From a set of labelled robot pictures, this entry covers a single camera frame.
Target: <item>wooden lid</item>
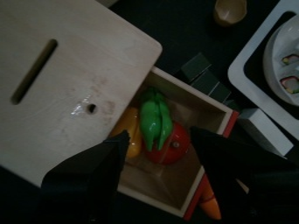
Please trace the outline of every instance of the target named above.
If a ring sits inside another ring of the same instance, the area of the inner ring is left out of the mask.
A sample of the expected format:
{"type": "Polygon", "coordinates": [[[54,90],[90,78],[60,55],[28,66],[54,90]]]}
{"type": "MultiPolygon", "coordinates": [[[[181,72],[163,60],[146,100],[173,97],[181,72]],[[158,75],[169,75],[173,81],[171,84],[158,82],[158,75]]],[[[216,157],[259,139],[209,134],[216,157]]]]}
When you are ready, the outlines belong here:
{"type": "Polygon", "coordinates": [[[0,165],[38,185],[106,138],[161,46],[93,0],[1,1],[0,21],[0,165]]]}

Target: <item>white tray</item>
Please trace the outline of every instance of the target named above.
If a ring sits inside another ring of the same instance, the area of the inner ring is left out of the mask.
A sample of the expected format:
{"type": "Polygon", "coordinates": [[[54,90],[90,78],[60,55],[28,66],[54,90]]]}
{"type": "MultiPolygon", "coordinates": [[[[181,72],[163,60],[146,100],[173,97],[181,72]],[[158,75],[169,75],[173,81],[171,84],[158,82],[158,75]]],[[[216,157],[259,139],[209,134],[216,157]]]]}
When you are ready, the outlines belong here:
{"type": "Polygon", "coordinates": [[[275,26],[279,18],[285,12],[299,13],[297,0],[280,0],[276,7],[265,18],[265,21],[259,26],[256,33],[247,42],[243,50],[235,58],[228,68],[228,79],[231,84],[256,104],[256,106],[267,113],[275,122],[285,129],[285,131],[299,140],[299,121],[257,87],[244,73],[244,65],[257,49],[261,41],[275,26]]]}

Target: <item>green toy pepper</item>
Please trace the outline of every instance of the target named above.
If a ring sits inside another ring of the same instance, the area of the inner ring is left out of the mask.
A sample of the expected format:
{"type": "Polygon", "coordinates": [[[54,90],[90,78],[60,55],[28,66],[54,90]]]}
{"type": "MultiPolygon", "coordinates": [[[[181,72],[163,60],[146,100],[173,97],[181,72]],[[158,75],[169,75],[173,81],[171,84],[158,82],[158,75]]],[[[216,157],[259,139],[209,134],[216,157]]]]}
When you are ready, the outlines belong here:
{"type": "Polygon", "coordinates": [[[144,145],[150,151],[156,143],[157,150],[160,150],[173,130],[169,109],[164,101],[164,96],[153,87],[149,87],[142,92],[140,99],[140,131],[144,138],[144,145]]]}

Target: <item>slot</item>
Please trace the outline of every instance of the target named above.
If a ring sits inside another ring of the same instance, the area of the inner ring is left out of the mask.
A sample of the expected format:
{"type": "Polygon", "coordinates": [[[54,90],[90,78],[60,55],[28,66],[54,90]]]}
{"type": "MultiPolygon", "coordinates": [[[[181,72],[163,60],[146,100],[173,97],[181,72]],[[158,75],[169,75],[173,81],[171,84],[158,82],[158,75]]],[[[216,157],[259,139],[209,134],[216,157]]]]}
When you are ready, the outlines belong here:
{"type": "Polygon", "coordinates": [[[26,92],[29,91],[33,81],[36,80],[36,78],[42,70],[42,67],[45,66],[45,64],[53,54],[53,51],[54,51],[57,45],[58,45],[57,40],[50,39],[49,42],[46,43],[45,47],[42,48],[41,54],[38,55],[36,61],[33,62],[32,68],[29,69],[17,89],[13,92],[12,104],[17,105],[21,102],[26,92]]]}

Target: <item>wooden box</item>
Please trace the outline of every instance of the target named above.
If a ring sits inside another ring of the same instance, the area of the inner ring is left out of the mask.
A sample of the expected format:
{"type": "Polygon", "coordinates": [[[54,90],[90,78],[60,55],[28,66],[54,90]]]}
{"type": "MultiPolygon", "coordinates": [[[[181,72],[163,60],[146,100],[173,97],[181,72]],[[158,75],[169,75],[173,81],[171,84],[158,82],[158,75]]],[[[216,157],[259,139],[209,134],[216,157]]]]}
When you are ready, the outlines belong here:
{"type": "MultiPolygon", "coordinates": [[[[197,126],[223,136],[228,135],[236,113],[223,104],[156,67],[146,75],[132,102],[146,87],[161,91],[172,119],[187,130],[197,126]]],[[[188,220],[201,193],[203,174],[192,147],[185,156],[168,165],[153,164],[141,153],[125,161],[117,190],[188,220]]]]}
{"type": "MultiPolygon", "coordinates": [[[[22,179],[40,186],[52,167],[101,143],[146,86],[185,129],[229,133],[233,111],[153,67],[160,44],[94,0],[0,0],[0,12],[0,165],[22,179]]],[[[118,191],[189,217],[201,176],[193,149],[169,166],[140,156],[118,191]]]]}

